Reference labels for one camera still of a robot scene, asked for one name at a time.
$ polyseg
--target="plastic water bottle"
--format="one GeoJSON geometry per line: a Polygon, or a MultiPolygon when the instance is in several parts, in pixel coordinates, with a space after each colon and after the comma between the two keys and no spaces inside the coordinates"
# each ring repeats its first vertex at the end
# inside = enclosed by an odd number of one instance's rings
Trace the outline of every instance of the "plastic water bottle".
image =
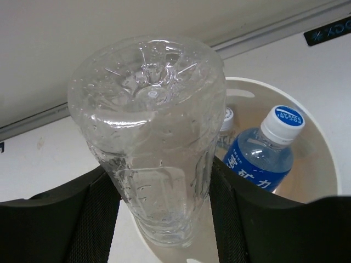
{"type": "Polygon", "coordinates": [[[275,106],[260,128],[243,131],[224,157],[226,165],[239,176],[273,192],[293,165],[289,145],[305,121],[287,106],[275,106]]]}
{"type": "Polygon", "coordinates": [[[154,244],[187,247],[199,229],[225,97],[220,56],[186,37],[125,39],[71,78],[71,117],[154,244]]]}
{"type": "Polygon", "coordinates": [[[225,109],[225,117],[222,127],[220,128],[216,156],[223,160],[225,154],[228,152],[230,145],[233,143],[236,135],[236,127],[234,125],[234,112],[231,108],[225,109]]]}

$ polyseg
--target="bottle neck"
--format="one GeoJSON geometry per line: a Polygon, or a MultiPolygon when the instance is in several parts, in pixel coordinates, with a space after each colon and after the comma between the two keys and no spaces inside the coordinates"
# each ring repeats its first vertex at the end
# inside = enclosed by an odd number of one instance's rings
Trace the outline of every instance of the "bottle neck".
{"type": "Polygon", "coordinates": [[[275,142],[269,140],[259,128],[257,132],[258,140],[261,141],[266,147],[271,148],[274,151],[281,151],[288,147],[288,145],[276,144],[275,142]]]}

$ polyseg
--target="white bottle cap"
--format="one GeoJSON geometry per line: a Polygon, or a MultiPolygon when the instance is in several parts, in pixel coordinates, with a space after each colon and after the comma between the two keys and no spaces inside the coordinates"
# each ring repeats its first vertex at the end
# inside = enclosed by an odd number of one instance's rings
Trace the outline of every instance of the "white bottle cap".
{"type": "Polygon", "coordinates": [[[230,108],[225,108],[225,117],[222,127],[220,128],[221,132],[231,130],[234,126],[234,112],[230,108]]]}
{"type": "Polygon", "coordinates": [[[296,110],[275,106],[261,123],[262,133],[272,142],[289,145],[305,126],[305,120],[296,110]]]}

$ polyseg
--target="blue label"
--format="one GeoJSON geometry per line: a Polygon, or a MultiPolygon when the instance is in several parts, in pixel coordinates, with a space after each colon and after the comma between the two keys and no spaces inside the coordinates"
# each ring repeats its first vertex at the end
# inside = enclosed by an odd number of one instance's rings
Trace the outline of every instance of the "blue label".
{"type": "Polygon", "coordinates": [[[300,126],[303,124],[303,117],[300,113],[287,106],[279,106],[275,109],[276,116],[290,126],[300,126]]]}
{"type": "Polygon", "coordinates": [[[226,153],[223,162],[239,176],[244,177],[269,192],[273,192],[290,172],[289,170],[284,173],[273,173],[251,164],[240,152],[237,139],[226,153]]]}

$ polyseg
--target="black sign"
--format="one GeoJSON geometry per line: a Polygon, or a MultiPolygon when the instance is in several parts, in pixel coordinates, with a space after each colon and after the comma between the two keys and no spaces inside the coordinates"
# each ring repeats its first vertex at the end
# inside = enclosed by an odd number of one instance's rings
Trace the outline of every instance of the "black sign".
{"type": "Polygon", "coordinates": [[[348,18],[321,26],[303,34],[311,47],[334,38],[351,33],[351,16],[348,18]]]}

